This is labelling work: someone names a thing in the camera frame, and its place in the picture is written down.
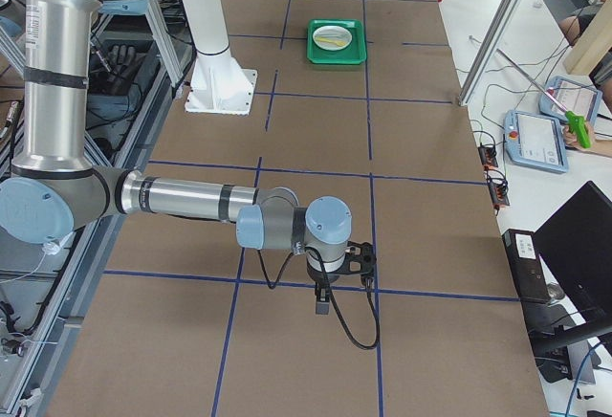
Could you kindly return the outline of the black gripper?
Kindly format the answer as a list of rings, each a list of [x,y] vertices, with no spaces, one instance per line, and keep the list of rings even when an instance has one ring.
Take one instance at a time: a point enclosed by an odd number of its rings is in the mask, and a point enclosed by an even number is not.
[[[316,269],[307,263],[308,276],[316,283],[315,296],[316,296],[316,309],[317,315],[328,315],[330,311],[330,296],[329,290],[332,283],[339,280],[339,275],[335,273],[326,272]]]

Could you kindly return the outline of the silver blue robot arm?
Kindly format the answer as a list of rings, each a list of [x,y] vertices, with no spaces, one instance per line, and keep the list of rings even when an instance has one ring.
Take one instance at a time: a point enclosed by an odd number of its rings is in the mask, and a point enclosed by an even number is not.
[[[99,218],[136,211],[232,223],[240,246],[305,255],[316,310],[337,308],[332,283],[349,270],[352,216],[324,196],[301,207],[284,187],[259,189],[147,177],[84,155],[93,15],[104,4],[144,13],[148,0],[26,0],[24,147],[1,185],[1,225],[43,244]]]

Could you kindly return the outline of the person's hand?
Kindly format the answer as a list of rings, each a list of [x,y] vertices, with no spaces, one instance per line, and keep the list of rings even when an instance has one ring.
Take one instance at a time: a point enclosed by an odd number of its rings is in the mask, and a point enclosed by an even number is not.
[[[579,143],[578,135],[574,133],[568,125],[565,125],[562,130],[565,145],[579,151],[592,152],[596,148],[596,140],[594,137],[594,129],[589,122],[585,124],[585,130],[590,141],[589,147],[584,147]]]

